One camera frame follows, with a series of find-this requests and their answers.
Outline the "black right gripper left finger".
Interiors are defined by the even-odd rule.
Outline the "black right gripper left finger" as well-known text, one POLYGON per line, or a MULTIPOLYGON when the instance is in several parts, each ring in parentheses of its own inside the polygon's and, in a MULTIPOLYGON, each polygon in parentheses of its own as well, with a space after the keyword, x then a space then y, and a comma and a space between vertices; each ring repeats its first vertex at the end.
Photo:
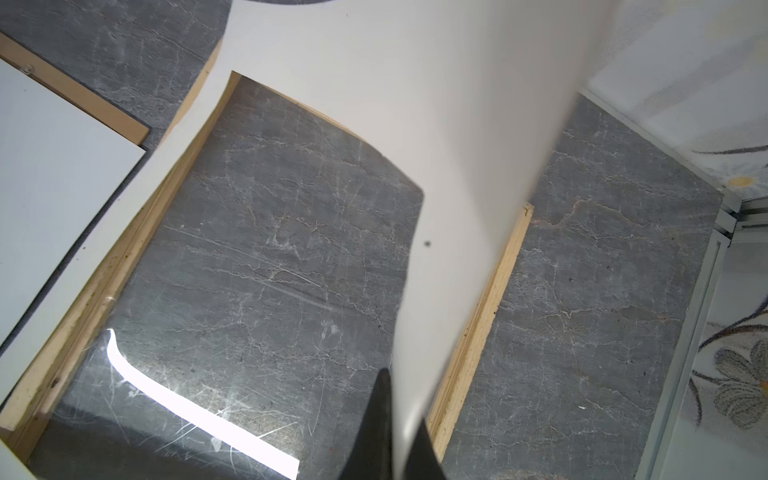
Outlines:
POLYGON ((391 374, 381 369, 376 377, 352 451, 339 480, 392 478, 391 374))

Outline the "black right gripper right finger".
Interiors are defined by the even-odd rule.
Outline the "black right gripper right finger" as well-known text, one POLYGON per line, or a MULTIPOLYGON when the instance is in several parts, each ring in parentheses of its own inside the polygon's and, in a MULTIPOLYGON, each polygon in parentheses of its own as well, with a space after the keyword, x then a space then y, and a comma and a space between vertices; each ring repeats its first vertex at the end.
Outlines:
POLYGON ((425 421, 422 421, 404 468, 406 480, 446 480, 435 455, 425 421))

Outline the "clear acrylic sheet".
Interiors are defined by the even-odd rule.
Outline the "clear acrylic sheet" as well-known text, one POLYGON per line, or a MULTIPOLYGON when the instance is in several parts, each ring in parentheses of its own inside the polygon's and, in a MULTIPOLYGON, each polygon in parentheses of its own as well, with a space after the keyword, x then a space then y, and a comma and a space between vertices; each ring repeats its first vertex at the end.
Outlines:
POLYGON ((57 405, 44 479, 270 479, 124 380, 106 347, 292 455, 343 469, 380 369, 421 190, 381 154, 241 81, 57 405))

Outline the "light wooden picture frame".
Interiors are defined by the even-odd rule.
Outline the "light wooden picture frame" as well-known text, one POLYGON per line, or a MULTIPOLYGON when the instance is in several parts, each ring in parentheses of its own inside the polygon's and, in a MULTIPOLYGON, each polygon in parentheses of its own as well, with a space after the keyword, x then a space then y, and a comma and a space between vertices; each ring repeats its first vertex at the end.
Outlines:
MULTIPOLYGON (((94 271, 2 405, 1 439, 22 462, 36 448, 86 348, 141 260, 239 80, 237 74, 230 77, 212 117, 94 271)), ((533 213, 530 204, 521 209, 439 384, 426 420, 438 459, 445 456, 533 213)))

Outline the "white photo mat board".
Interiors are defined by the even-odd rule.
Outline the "white photo mat board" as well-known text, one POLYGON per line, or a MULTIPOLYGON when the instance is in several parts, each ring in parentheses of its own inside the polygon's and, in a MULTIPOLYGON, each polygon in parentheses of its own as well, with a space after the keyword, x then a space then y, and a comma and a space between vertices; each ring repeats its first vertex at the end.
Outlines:
POLYGON ((1 356, 8 394, 234 74, 359 136, 423 192, 392 352, 392 476, 535 187, 612 1, 232 4, 188 109, 1 356))

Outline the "white photo paper sheet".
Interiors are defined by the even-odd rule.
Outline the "white photo paper sheet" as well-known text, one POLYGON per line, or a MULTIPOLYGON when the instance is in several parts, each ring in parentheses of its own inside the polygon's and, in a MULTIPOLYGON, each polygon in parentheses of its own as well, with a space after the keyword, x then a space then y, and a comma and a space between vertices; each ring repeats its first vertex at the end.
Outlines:
POLYGON ((1 336, 7 338, 144 151, 1 65, 1 336))

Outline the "brown wooden backing board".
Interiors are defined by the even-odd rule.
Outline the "brown wooden backing board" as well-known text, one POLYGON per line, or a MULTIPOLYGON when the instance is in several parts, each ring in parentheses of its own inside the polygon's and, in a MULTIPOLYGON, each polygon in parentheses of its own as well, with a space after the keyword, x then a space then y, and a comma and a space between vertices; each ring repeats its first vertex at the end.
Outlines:
POLYGON ((1 59, 131 143, 140 146, 149 135, 147 126, 5 34, 1 34, 1 59))

